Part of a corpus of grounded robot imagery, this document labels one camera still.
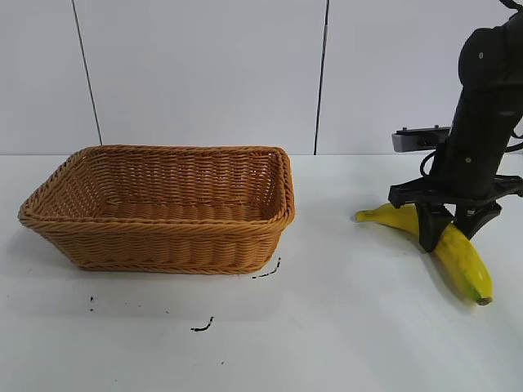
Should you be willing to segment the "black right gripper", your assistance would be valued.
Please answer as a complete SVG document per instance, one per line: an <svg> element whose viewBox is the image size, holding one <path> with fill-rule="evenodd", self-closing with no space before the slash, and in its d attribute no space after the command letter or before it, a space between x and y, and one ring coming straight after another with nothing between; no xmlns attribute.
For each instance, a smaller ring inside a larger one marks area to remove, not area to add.
<svg viewBox="0 0 523 392"><path fill-rule="evenodd" d="M502 207L490 202L522 195L519 176L497 174L521 118L520 88L462 91L449 138L436 150L430 173L390 188L388 200L394 207L415 203L418 241L426 252L436 249L453 218L456 228L471 239L500 215ZM443 204L461 206L453 216Z"/></svg>

